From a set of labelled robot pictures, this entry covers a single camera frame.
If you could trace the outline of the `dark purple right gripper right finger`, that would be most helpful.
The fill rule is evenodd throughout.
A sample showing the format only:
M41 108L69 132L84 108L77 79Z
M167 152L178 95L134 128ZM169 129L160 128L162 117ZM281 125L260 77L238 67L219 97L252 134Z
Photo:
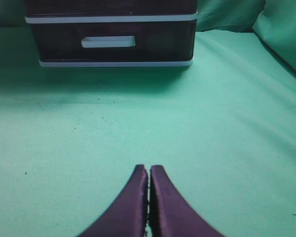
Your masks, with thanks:
M150 169L149 226L153 237L221 237L182 197L162 165Z

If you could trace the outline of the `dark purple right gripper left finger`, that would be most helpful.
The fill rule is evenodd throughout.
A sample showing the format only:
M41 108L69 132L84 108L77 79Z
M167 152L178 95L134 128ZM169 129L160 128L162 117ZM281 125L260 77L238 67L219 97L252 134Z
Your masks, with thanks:
M128 182L105 212L80 237L143 237L148 215L148 173L135 166Z

